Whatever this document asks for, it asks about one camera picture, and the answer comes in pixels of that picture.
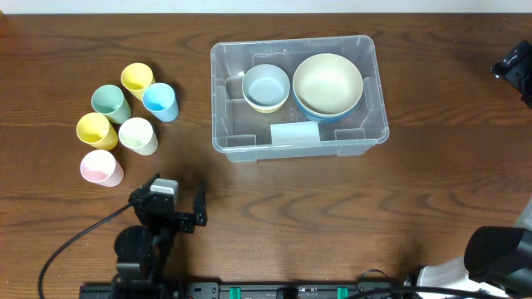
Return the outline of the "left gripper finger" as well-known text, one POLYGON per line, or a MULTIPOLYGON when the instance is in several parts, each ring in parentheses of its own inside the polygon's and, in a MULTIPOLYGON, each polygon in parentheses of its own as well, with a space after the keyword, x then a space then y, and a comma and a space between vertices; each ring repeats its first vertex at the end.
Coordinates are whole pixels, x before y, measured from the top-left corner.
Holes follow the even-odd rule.
POLYGON ((144 203, 151 195, 150 186, 155 182, 156 179, 160 177, 159 173, 156 173, 152 178, 147 182, 142 184, 139 188, 135 189, 130 197, 128 198, 128 203, 130 205, 135 205, 138 203, 144 203))
POLYGON ((206 186, 200 185, 193 202, 193 212, 195 216, 195 225, 204 227, 207 224, 208 217, 206 212, 205 201, 206 186))

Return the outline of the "yellow small bowl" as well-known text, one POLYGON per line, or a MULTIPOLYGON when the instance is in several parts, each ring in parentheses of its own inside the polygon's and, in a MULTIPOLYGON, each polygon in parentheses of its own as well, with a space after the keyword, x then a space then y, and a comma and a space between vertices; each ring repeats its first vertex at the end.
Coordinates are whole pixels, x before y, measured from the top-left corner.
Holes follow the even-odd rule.
POLYGON ((258 105, 252 105, 252 108, 256 110, 259 113, 274 113, 275 111, 279 110, 282 107, 282 105, 274 105, 274 106, 258 106, 258 105))

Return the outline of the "light blue small bowl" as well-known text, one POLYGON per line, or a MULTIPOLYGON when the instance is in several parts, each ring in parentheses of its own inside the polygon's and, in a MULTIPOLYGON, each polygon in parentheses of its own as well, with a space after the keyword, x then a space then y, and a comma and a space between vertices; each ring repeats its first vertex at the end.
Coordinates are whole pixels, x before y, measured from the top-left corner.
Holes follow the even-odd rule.
POLYGON ((244 98, 260 109, 282 105, 288 99, 290 88, 286 72, 271 64, 254 66, 245 73, 242 82, 244 98))

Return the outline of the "dark blue bowl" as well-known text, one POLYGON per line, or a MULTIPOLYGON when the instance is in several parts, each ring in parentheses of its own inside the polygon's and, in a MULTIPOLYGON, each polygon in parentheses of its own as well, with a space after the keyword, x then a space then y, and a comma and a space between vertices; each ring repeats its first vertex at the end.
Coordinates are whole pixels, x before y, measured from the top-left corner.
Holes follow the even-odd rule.
POLYGON ((312 115, 312 114, 309 114, 309 113, 304 113, 304 115, 309 120, 315 121, 315 122, 318 122, 318 123, 334 123, 334 122, 338 122, 338 121, 340 121, 343 118, 348 116, 348 114, 345 114, 345 115, 340 115, 338 117, 333 117, 333 118, 328 118, 328 117, 323 118, 323 117, 312 115))
MULTIPOLYGON (((295 101, 297 107, 302 111, 303 114, 304 114, 304 113, 309 113, 309 114, 312 114, 312 115, 319 116, 318 114, 316 114, 316 113, 314 113, 314 112, 308 110, 307 108, 305 108, 305 107, 303 106, 303 104, 301 103, 301 101, 300 101, 296 96, 294 97, 294 101, 295 101)), ((348 111, 346 111, 345 113, 342 113, 342 114, 340 114, 340 115, 345 115, 345 114, 350 115, 354 110, 355 110, 355 108, 351 108, 350 110, 348 110, 348 111)), ((340 115, 337 115, 337 116, 320 116, 320 117, 323 117, 323 118, 325 118, 325 117, 333 118, 333 117, 338 117, 338 116, 340 116, 340 115)))

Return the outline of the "beige large bowl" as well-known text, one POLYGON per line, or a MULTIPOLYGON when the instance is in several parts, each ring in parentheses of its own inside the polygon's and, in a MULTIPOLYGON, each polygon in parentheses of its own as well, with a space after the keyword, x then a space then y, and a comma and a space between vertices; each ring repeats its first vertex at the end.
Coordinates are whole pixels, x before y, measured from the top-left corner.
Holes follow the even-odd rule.
POLYGON ((311 56, 293 74, 294 96, 319 116, 337 116, 354 108, 363 89, 361 72, 337 54, 311 56))

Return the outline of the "white small bowl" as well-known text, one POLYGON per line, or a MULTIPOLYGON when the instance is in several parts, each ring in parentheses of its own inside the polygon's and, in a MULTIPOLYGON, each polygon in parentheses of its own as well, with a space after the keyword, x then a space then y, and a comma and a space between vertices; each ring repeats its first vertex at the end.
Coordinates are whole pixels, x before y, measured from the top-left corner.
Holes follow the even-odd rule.
POLYGON ((288 96, 285 94, 258 93, 258 94, 245 94, 244 99, 251 106, 252 105, 274 106, 274 105, 283 105, 284 102, 288 99, 288 96))

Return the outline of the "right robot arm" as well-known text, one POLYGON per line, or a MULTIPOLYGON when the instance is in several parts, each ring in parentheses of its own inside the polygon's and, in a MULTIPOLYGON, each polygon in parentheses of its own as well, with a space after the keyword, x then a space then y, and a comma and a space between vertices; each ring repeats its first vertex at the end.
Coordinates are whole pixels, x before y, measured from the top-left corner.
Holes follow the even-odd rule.
MULTIPOLYGON (((490 72, 495 78, 509 82, 531 109, 531 43, 520 42, 490 72)), ((480 292, 505 298, 531 297, 531 197, 513 228, 477 229, 464 256, 438 266, 423 267, 406 282, 416 287, 480 292)))

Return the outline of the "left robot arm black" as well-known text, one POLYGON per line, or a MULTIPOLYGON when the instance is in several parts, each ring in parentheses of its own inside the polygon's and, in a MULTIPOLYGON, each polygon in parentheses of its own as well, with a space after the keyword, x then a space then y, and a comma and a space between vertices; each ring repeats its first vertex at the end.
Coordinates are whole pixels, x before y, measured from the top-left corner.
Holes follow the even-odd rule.
POLYGON ((177 212, 179 184, 158 174, 133 191, 128 203, 140 224, 124 229, 116 237, 114 250, 120 282, 116 294, 157 295, 170 298, 174 284, 165 282, 162 272, 179 233, 193 233, 204 227, 208 216, 206 186, 201 184, 195 195, 193 211, 177 212))

